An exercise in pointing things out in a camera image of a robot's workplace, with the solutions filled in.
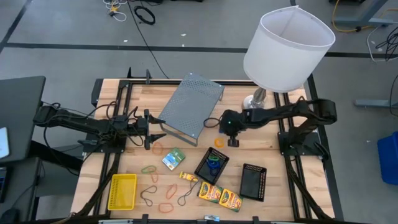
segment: white lampshade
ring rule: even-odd
[[[335,42],[321,20],[298,6],[269,12],[244,56],[244,71],[259,87],[274,92],[300,88]]]

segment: gray concrete floor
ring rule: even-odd
[[[357,16],[371,1],[362,6],[341,6],[338,15]],[[25,0],[0,2],[0,39],[24,3]],[[327,0],[298,0],[297,4],[330,26],[333,5]],[[247,48],[259,18],[289,5],[288,0],[205,0],[203,3],[166,0],[161,6],[150,7],[157,19],[154,26],[139,25],[151,46]],[[389,1],[381,11],[390,7],[398,7],[398,2]],[[126,5],[121,7],[121,12],[127,14],[126,22],[107,16],[101,0],[33,0],[9,42],[144,45]],[[398,14],[394,12],[386,17],[398,21]],[[371,40],[384,41],[393,28],[379,29]],[[371,30],[352,34],[336,32],[336,43],[330,52],[366,53],[365,40],[369,32]],[[214,79],[248,79],[243,72],[244,54],[154,53],[170,78],[195,72]],[[396,65],[397,62],[374,64],[366,58],[324,58],[314,71],[319,97],[337,104],[338,122],[327,126],[326,131],[343,215],[348,221],[394,223],[396,220],[398,187],[382,182],[376,143],[396,130],[398,119],[388,110],[353,106],[353,100],[358,98],[387,99]],[[0,54],[0,79],[44,75],[47,77],[44,101],[60,102],[62,106],[86,112],[93,109],[90,93],[95,79],[125,77],[129,67],[135,75],[143,75],[148,68],[153,77],[162,78],[147,51],[6,47]],[[36,141],[42,141],[42,131],[35,129]],[[53,147],[76,144],[76,140],[84,137],[65,128],[48,131]],[[79,156],[81,149],[70,153]],[[62,196],[40,200],[38,218],[65,215],[70,209],[76,178],[51,164],[45,164],[45,168],[47,178],[39,186],[38,194]],[[66,184],[54,186],[54,182]]]

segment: black desk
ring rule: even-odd
[[[6,198],[3,203],[0,203],[0,216],[9,210],[17,198],[24,193],[14,206],[19,211],[19,221],[29,221],[35,218],[38,202],[35,200],[35,192],[37,179],[40,175],[40,165],[41,161],[37,157],[7,165],[12,169],[11,178]]]
[[[61,161],[70,169],[80,170],[80,159],[58,151],[50,152],[47,146],[32,141],[33,118],[42,105],[44,83],[45,77],[0,80],[0,128],[7,128],[10,150],[7,157],[0,159],[0,164],[38,156],[44,161],[58,165]]]
[[[36,114],[42,100],[45,77],[0,81],[0,128],[6,127],[10,154],[0,163],[28,156]]]

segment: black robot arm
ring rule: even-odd
[[[154,118],[149,110],[144,110],[144,117],[136,116],[133,123],[129,124],[126,115],[114,116],[111,119],[93,119],[71,113],[67,110],[57,109],[54,106],[41,106],[35,115],[35,125],[41,127],[62,126],[65,128],[92,134],[97,137],[96,144],[112,147],[119,144],[120,139],[131,136],[144,136],[144,147],[150,149],[150,144],[166,134],[149,134],[149,123],[160,124],[165,121]]]
[[[307,101],[302,97],[291,105],[272,109],[245,109],[242,113],[233,110],[224,111],[220,120],[220,132],[230,137],[228,145],[239,147],[236,136],[247,128],[261,128],[270,121],[291,118],[295,116],[306,117],[307,120],[299,127],[289,129],[288,142],[303,143],[307,134],[317,129],[319,125],[333,124],[337,120],[336,105],[330,100]]]

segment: black mesh tray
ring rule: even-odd
[[[243,164],[240,196],[263,202],[266,192],[266,177],[266,168]]]
[[[215,176],[212,176],[210,174],[210,168],[207,166],[206,160],[209,158],[209,156],[217,156],[219,158],[220,162],[220,170]],[[216,149],[213,149],[212,147],[209,147],[209,150],[207,150],[205,156],[203,156],[203,159],[200,161],[197,169],[195,170],[195,174],[202,178],[203,180],[207,181],[208,183],[215,185],[218,178],[220,177],[221,173],[223,172],[226,164],[229,161],[229,157],[220,153]]]

